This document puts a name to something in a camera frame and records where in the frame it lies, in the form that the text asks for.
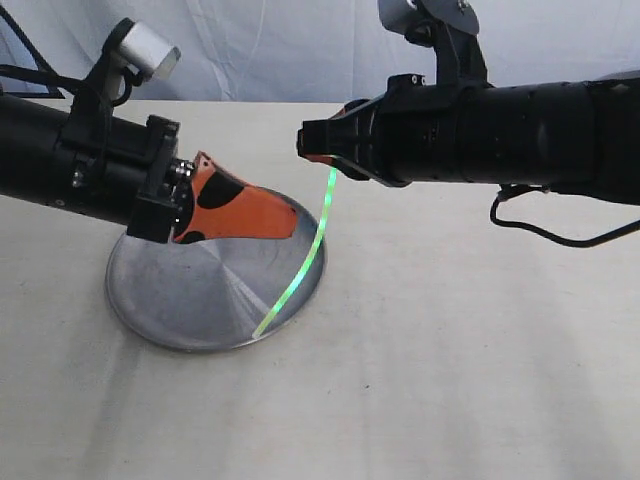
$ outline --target led light strip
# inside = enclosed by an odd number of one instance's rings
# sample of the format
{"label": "led light strip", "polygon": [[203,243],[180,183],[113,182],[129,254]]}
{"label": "led light strip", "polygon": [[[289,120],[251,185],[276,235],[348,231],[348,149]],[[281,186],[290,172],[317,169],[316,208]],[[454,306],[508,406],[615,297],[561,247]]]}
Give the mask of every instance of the led light strip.
{"label": "led light strip", "polygon": [[298,270],[298,273],[293,278],[293,280],[291,281],[287,289],[280,296],[276,304],[271,308],[267,316],[264,317],[264,320],[260,322],[260,325],[258,325],[258,328],[256,328],[255,331],[253,332],[252,337],[254,340],[259,339],[262,336],[262,334],[265,332],[265,330],[269,328],[269,325],[271,325],[271,322],[273,322],[273,319],[276,318],[276,315],[278,315],[278,312],[280,312],[280,310],[282,310],[285,304],[289,301],[291,296],[295,293],[295,291],[300,286],[300,283],[302,283],[302,280],[304,280],[304,277],[309,272],[309,269],[311,268],[311,265],[313,264],[313,261],[316,258],[316,254],[318,253],[318,249],[320,248],[320,244],[322,243],[322,239],[324,238],[325,230],[327,229],[327,218],[329,216],[329,208],[331,207],[331,202],[333,201],[333,190],[336,186],[336,177],[337,177],[337,171],[335,168],[332,168],[331,171],[329,172],[329,180],[327,182],[327,191],[324,195],[324,206],[322,207],[322,216],[320,217],[320,222],[318,223],[318,229],[316,230],[316,236],[313,239],[313,243],[311,244],[311,249],[307,254],[307,258],[305,258],[304,263],[302,264],[302,267],[300,267],[300,270]]}

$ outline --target glowing green line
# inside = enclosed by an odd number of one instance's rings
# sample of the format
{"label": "glowing green line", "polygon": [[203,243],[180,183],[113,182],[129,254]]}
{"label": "glowing green line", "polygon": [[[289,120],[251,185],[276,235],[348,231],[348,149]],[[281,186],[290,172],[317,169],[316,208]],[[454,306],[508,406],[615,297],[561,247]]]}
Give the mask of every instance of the glowing green line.
{"label": "glowing green line", "polygon": [[331,207],[331,202],[333,200],[333,190],[336,186],[336,177],[337,177],[337,171],[335,168],[332,168],[331,171],[329,172],[329,180],[327,182],[327,191],[324,195],[324,206],[322,207],[322,216],[320,217],[320,222],[318,222],[318,229],[316,230],[316,236],[313,239],[313,243],[311,244],[311,249],[307,254],[307,258],[305,258],[304,263],[302,264],[302,267],[300,267],[300,270],[298,270],[298,273],[293,278],[293,280],[291,281],[287,289],[280,296],[280,298],[278,299],[276,304],[271,308],[271,310],[269,310],[269,313],[267,314],[266,317],[264,317],[264,320],[260,322],[260,325],[258,325],[258,328],[256,328],[255,331],[253,332],[252,337],[254,340],[257,340],[260,336],[262,336],[265,330],[269,328],[269,325],[271,325],[271,322],[273,322],[273,319],[276,318],[276,315],[278,315],[278,312],[280,312],[280,310],[282,310],[282,307],[284,307],[285,304],[289,301],[289,299],[291,298],[291,295],[295,293],[295,291],[300,286],[300,283],[302,283],[302,280],[304,280],[304,277],[309,272],[309,269],[313,264],[316,254],[318,253],[318,249],[320,248],[320,244],[322,243],[322,238],[324,237],[324,233],[327,228],[327,218],[329,216],[329,207]]}

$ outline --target white tabletop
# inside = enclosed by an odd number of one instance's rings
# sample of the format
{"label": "white tabletop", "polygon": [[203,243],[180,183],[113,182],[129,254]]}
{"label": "white tabletop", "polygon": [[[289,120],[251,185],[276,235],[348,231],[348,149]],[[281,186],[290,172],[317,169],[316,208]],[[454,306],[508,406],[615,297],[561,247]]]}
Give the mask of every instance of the white tabletop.
{"label": "white tabletop", "polygon": [[[130,102],[319,215],[297,158],[336,105]],[[327,271],[278,334],[190,356],[104,299],[123,227],[0,199],[2,480],[640,477],[640,236],[593,250],[494,227],[496,188],[339,177]],[[587,236],[633,208],[534,194],[504,215]]]}

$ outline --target white backdrop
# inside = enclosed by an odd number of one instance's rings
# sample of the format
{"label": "white backdrop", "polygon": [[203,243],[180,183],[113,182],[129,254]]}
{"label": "white backdrop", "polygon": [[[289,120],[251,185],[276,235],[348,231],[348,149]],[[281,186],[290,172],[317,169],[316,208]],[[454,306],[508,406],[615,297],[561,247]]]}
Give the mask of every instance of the white backdrop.
{"label": "white backdrop", "polygon": [[[61,73],[84,75],[124,16],[183,51],[134,98],[342,102],[395,73],[434,72],[432,52],[378,20],[377,0],[2,0]],[[596,78],[640,65],[640,2],[474,0],[496,85]]]}

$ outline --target round metal base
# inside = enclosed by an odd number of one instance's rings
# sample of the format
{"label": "round metal base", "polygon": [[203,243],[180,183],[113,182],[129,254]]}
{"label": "round metal base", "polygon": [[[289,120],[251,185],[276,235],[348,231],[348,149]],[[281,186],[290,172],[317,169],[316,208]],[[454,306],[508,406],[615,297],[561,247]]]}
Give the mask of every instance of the round metal base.
{"label": "round metal base", "polygon": [[[120,320],[143,338],[174,350],[215,352],[253,343],[256,327],[302,266],[318,226],[305,208],[280,196],[298,212],[296,230],[284,240],[161,245],[123,235],[105,280],[108,301]],[[325,261],[323,242],[304,280],[260,338],[305,305]]]}

